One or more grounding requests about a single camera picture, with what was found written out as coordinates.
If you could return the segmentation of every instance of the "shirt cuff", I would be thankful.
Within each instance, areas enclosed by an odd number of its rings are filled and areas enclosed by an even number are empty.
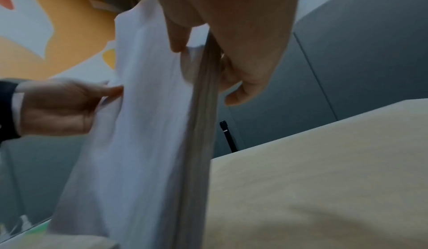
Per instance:
[[[21,108],[23,100],[24,93],[14,93],[12,96],[12,118],[18,135],[21,135]]]

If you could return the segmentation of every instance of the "black sleeve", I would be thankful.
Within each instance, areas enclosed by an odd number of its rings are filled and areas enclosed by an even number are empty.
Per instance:
[[[0,81],[0,143],[19,138],[12,116],[12,96],[17,83]]]

